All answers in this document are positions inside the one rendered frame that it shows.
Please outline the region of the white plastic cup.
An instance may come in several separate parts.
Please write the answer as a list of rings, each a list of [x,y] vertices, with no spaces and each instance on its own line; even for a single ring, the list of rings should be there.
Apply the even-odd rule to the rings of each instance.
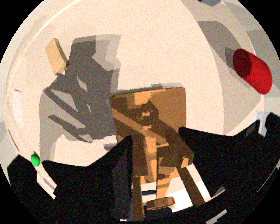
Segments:
[[[268,115],[269,115],[268,112],[254,111],[252,120],[250,120],[250,125],[252,125],[256,120],[261,121],[260,129],[258,129],[258,133],[260,133],[260,135],[264,135],[264,137],[266,135],[266,131],[268,131],[268,129],[265,128],[265,120],[266,117],[268,117]]]

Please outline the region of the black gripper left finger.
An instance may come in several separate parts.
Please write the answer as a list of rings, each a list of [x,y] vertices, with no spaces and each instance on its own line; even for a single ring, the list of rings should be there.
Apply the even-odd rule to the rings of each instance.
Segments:
[[[120,220],[131,218],[132,194],[132,136],[125,136],[120,143],[93,161],[87,167],[43,161],[43,169],[56,185],[95,194]]]

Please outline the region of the green ball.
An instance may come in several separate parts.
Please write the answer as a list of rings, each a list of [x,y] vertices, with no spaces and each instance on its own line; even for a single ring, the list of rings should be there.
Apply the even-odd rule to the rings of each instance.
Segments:
[[[34,167],[39,167],[39,165],[40,165],[39,156],[36,156],[35,153],[34,153],[34,155],[31,155],[31,163],[32,163],[32,165],[34,165]]]

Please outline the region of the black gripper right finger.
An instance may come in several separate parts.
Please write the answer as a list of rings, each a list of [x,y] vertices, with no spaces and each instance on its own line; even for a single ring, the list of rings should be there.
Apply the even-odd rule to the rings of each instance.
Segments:
[[[234,136],[217,135],[187,127],[177,128],[181,139],[195,153],[193,165],[207,186],[211,198],[224,190],[226,180],[240,160],[242,149],[257,135],[260,124],[261,121],[256,120]]]

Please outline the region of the red plastic cup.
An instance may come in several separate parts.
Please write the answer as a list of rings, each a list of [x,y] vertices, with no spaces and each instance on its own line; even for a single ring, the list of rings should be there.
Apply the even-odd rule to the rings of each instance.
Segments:
[[[272,72],[265,61],[246,49],[238,48],[233,53],[233,68],[237,75],[246,80],[246,83],[252,85],[257,93],[266,95],[272,89]]]

